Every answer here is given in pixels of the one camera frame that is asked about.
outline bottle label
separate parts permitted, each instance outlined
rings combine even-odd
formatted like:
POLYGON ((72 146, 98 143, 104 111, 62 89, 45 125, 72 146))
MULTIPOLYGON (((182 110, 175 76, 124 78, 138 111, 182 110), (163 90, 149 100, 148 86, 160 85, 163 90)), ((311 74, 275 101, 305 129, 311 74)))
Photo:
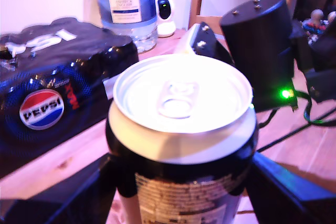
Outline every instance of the bottle label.
POLYGON ((103 23, 113 23, 116 28, 118 24, 123 24, 123 28, 127 28, 125 24, 129 24, 130 28, 137 28, 156 21, 155 0, 98 0, 98 2, 103 23))

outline can lid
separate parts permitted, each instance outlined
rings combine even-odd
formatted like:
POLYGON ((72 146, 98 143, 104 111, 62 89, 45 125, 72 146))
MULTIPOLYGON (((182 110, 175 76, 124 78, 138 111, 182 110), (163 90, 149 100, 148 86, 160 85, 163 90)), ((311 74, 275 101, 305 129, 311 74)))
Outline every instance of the can lid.
POLYGON ((229 125, 252 102, 252 88, 234 67, 204 56, 172 54, 140 61, 117 79, 120 111, 144 127, 200 133, 229 125))

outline toy figure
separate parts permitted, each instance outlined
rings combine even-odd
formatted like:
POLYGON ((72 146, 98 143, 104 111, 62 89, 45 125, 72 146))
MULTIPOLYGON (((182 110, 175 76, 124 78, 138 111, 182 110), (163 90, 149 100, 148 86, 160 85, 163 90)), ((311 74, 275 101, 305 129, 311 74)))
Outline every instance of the toy figure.
POLYGON ((323 11, 316 9, 311 13, 311 18, 302 22, 303 28, 311 34, 322 34, 325 30, 325 24, 322 21, 323 11))

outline pull tab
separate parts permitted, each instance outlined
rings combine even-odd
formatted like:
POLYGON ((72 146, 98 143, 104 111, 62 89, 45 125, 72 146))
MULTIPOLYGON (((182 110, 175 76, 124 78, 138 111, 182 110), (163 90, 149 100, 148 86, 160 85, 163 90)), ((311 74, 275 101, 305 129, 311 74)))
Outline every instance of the pull tab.
POLYGON ((158 112, 173 119, 189 118, 198 91, 196 82, 167 82, 159 97, 158 112))

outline screw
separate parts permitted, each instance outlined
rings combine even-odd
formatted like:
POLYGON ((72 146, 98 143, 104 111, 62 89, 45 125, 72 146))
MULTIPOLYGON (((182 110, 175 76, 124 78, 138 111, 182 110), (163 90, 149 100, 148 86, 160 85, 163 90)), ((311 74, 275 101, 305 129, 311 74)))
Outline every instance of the screw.
POLYGON ((209 27, 208 27, 208 26, 204 26, 204 27, 202 28, 202 30, 203 30, 203 31, 208 31, 208 30, 209 30, 209 27))
POLYGON ((197 47, 199 47, 199 48, 204 48, 205 45, 206 45, 206 42, 204 42, 202 40, 197 43, 197 47))

